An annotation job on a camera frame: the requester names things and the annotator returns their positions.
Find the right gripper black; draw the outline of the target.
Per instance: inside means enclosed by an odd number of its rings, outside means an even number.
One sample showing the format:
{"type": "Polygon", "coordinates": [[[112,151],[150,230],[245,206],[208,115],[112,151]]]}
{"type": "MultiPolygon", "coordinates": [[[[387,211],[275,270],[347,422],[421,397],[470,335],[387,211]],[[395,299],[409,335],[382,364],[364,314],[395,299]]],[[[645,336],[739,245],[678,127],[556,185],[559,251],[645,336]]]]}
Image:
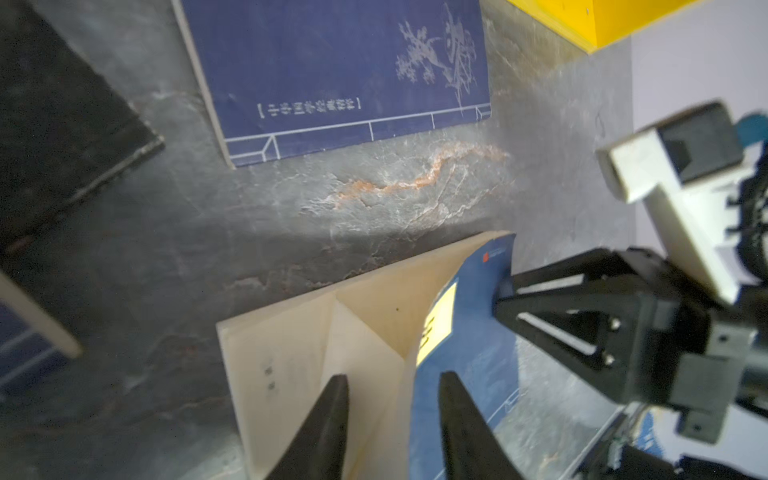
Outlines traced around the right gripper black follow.
{"type": "MultiPolygon", "coordinates": [[[[657,404],[679,414],[676,433],[714,444],[733,405],[765,419],[766,283],[739,285],[728,304],[652,250],[631,248],[625,259],[672,299],[671,312],[661,316],[653,383],[661,390],[657,404]]],[[[630,273],[619,252],[605,248],[518,273],[510,279],[514,293],[495,302],[494,317],[612,402],[643,402],[645,328],[638,313],[622,312],[613,300],[586,299],[632,298],[630,273]],[[523,292],[579,275],[580,284],[523,292]],[[533,296],[568,299],[522,299],[533,296]]]]}

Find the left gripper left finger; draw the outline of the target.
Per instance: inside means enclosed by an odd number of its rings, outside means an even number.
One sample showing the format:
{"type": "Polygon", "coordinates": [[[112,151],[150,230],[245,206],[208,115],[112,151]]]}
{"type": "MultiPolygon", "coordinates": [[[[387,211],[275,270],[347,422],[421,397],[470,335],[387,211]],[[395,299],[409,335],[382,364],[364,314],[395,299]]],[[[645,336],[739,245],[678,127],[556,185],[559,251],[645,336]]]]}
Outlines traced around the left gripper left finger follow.
{"type": "Polygon", "coordinates": [[[347,376],[333,375],[267,479],[341,479],[349,404],[347,376]]]}

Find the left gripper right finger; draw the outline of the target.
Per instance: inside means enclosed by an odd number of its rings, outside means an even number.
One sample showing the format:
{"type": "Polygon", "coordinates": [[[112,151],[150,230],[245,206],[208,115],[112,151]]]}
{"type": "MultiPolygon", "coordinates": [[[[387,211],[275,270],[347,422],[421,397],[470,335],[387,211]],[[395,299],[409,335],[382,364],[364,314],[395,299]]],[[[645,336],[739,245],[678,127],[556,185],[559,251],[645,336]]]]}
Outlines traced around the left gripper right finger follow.
{"type": "Polygon", "coordinates": [[[522,479],[455,372],[440,375],[438,403],[447,479],[522,479]]]}

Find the blue bottom book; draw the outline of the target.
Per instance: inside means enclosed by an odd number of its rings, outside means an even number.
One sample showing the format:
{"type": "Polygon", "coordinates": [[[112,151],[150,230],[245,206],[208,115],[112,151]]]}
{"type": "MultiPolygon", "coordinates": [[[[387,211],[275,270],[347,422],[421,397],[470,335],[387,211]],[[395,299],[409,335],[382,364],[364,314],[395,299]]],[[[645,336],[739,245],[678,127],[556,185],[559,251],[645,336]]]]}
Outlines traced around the blue bottom book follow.
{"type": "Polygon", "coordinates": [[[492,314],[514,242],[486,232],[220,322],[249,476],[268,476],[343,375],[344,477],[443,478],[440,375],[459,376],[490,427],[519,396],[516,337],[492,314]]]}

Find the black folder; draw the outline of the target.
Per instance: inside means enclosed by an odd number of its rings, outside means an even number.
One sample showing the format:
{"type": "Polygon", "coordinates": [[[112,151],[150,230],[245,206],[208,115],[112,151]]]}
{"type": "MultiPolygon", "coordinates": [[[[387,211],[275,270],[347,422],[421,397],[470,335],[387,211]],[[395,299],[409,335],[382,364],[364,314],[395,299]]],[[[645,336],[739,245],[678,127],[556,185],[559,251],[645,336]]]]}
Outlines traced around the black folder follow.
{"type": "Polygon", "coordinates": [[[163,147],[29,2],[2,2],[3,254],[163,147]]]}

